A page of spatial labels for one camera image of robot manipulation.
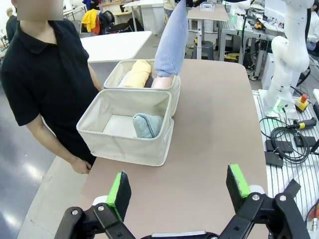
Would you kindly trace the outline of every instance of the shiny floor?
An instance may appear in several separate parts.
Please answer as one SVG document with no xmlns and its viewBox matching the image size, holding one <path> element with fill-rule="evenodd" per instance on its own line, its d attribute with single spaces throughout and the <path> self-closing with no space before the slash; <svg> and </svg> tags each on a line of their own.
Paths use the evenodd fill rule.
<svg viewBox="0 0 319 239">
<path fill-rule="evenodd" d="M 154 58 L 159 41 L 158 36 L 151 36 L 136 59 Z M 190 58 L 191 49 L 186 53 Z M 98 63 L 92 67 L 103 83 L 115 65 Z M 312 75 L 302 85 L 311 97 L 313 88 L 319 88 L 319 70 L 312 68 Z M 250 83 L 253 90 L 261 88 L 260 81 Z M 17 126 L 0 86 L 1 238 L 53 239 L 64 211 L 76 206 L 85 179 L 86 175 L 74 173 L 62 159 L 44 149 L 25 127 Z"/>
</svg>

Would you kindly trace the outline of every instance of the gray plastic stool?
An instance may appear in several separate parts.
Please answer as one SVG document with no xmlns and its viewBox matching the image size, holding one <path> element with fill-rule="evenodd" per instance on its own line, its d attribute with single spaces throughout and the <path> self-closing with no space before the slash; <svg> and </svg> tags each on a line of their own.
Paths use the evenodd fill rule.
<svg viewBox="0 0 319 239">
<path fill-rule="evenodd" d="M 214 60 L 214 51 L 213 51 L 213 43 L 211 41 L 202 41 L 201 43 L 201 54 L 207 54 L 208 60 Z M 197 59 L 197 45 L 194 44 L 194 50 L 191 55 L 192 59 Z"/>
</svg>

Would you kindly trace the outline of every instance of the brown tabletop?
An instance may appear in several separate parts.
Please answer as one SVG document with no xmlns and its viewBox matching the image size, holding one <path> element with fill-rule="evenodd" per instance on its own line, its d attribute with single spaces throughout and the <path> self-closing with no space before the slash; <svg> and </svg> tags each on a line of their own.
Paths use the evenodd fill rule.
<svg viewBox="0 0 319 239">
<path fill-rule="evenodd" d="M 266 165 L 249 80 L 236 63 L 185 59 L 167 160 L 148 167 L 98 158 L 78 206 L 107 195 L 116 173 L 127 172 L 132 197 L 125 224 L 136 238 L 158 232 L 221 233 L 234 216 L 225 184 L 238 163 L 248 184 L 267 192 Z M 267 238 L 265 227 L 249 238 Z"/>
<path fill-rule="evenodd" d="M 187 14 L 188 19 L 229 21 L 228 14 L 222 4 L 215 4 L 215 11 L 201 11 L 200 7 L 193 7 Z"/>
</svg>

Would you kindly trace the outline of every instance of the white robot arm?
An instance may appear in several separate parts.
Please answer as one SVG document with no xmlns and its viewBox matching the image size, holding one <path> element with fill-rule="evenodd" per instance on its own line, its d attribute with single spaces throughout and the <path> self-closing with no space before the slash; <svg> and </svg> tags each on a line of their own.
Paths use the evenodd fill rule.
<svg viewBox="0 0 319 239">
<path fill-rule="evenodd" d="M 305 30 L 307 9 L 314 0 L 283 0 L 287 5 L 285 34 L 287 38 L 276 36 L 272 41 L 275 57 L 275 72 L 268 92 L 263 98 L 266 116 L 275 117 L 283 113 L 296 112 L 295 101 L 290 93 L 293 71 L 303 72 L 309 66 L 309 55 L 306 48 Z"/>
</svg>

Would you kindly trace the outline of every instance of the white box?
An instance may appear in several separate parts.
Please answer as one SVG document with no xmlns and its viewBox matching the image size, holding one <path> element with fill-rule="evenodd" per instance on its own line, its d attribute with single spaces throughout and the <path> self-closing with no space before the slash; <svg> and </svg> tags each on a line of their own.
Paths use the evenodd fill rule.
<svg viewBox="0 0 319 239">
<path fill-rule="evenodd" d="M 124 60 L 120 61 L 114 70 L 110 73 L 109 77 L 104 82 L 105 89 L 123 89 L 123 90 L 130 90 L 130 89 L 138 89 L 138 90 L 149 90 L 150 88 L 127 88 L 127 87 L 118 87 L 120 82 L 122 81 L 123 77 L 126 73 L 128 73 L 134 63 L 137 60 Z M 155 60 L 146 60 L 151 65 L 151 75 L 153 79 L 157 77 L 156 70 L 154 68 Z M 180 93 L 180 77 L 179 76 L 171 76 L 173 78 L 171 87 L 167 89 L 152 89 L 156 91 L 167 91 L 171 93 L 172 101 L 171 101 L 171 112 L 170 116 L 173 116 L 176 112 L 177 103 L 179 99 Z"/>
<path fill-rule="evenodd" d="M 94 156 L 162 166 L 174 124 L 169 115 L 170 105 L 169 92 L 106 89 L 96 96 L 76 128 Z M 157 137 L 136 137 L 133 116 L 138 113 L 164 118 Z"/>
</svg>

